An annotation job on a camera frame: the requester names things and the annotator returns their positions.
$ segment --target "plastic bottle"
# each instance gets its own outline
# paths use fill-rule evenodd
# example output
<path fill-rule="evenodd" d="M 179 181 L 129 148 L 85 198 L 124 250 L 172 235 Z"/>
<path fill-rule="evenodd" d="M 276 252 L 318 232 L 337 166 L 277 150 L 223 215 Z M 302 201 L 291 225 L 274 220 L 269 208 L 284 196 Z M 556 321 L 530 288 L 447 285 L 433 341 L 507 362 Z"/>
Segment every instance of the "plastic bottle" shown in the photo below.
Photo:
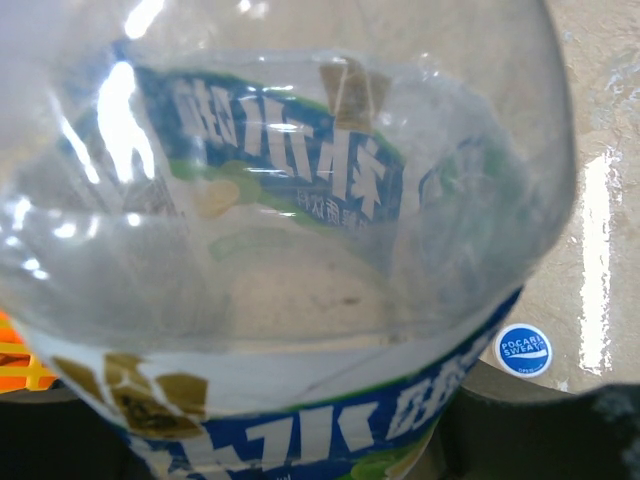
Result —
<path fill-rule="evenodd" d="M 3 165 L 21 335 L 160 478 L 403 478 L 571 208 L 542 2 L 60 8 Z"/>

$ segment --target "blue circular logo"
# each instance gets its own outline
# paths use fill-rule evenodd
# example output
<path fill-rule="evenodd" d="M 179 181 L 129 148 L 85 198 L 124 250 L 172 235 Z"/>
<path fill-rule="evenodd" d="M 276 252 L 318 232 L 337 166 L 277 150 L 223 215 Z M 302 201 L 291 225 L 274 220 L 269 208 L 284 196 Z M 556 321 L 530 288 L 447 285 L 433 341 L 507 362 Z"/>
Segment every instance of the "blue circular logo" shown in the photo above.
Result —
<path fill-rule="evenodd" d="M 496 358 L 502 367 L 517 377 L 536 377 L 551 365 L 551 342 L 538 328 L 524 323 L 503 329 L 495 342 Z"/>

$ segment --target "orange object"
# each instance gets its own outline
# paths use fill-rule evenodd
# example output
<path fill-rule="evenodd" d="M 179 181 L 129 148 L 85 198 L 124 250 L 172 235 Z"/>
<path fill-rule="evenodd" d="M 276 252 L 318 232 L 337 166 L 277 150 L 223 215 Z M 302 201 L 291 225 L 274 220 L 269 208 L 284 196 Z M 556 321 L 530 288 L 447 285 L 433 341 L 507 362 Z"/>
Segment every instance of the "orange object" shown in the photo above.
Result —
<path fill-rule="evenodd" d="M 0 312 L 0 393 L 14 390 L 47 390 L 56 377 L 27 350 Z"/>

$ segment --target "table surface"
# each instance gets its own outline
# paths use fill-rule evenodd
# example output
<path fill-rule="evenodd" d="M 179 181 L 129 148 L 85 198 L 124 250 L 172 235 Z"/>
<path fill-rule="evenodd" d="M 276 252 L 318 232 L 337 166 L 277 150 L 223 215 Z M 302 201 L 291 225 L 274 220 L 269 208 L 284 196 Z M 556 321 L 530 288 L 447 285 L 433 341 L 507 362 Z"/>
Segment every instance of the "table surface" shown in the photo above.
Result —
<path fill-rule="evenodd" d="M 579 197 L 508 323 L 549 337 L 531 381 L 582 392 L 640 382 L 640 1 L 549 0 L 575 112 Z M 498 366 L 493 353 L 483 359 Z"/>

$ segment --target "gold label design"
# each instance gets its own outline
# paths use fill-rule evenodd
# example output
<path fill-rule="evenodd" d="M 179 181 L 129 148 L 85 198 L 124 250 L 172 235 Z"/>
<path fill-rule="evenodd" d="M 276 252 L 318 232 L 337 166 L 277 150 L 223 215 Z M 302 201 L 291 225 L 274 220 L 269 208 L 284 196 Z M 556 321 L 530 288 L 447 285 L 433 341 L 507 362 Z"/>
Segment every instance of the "gold label design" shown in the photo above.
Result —
<path fill-rule="evenodd" d="M 90 368 L 61 357 L 53 357 L 53 363 L 93 399 L 112 408 L 105 402 Z M 107 387 L 130 431 L 163 440 L 200 435 L 202 430 L 198 420 L 205 418 L 207 381 L 182 373 L 161 375 L 155 379 L 167 401 L 183 415 L 176 414 L 154 398 L 150 381 L 138 370 L 141 363 L 139 357 L 123 353 L 107 354 L 104 360 Z"/>
<path fill-rule="evenodd" d="M 391 80 L 367 72 L 361 63 L 344 58 L 342 64 L 320 67 L 320 76 L 329 97 L 329 110 L 336 128 L 373 133 L 372 122 L 380 113 Z"/>

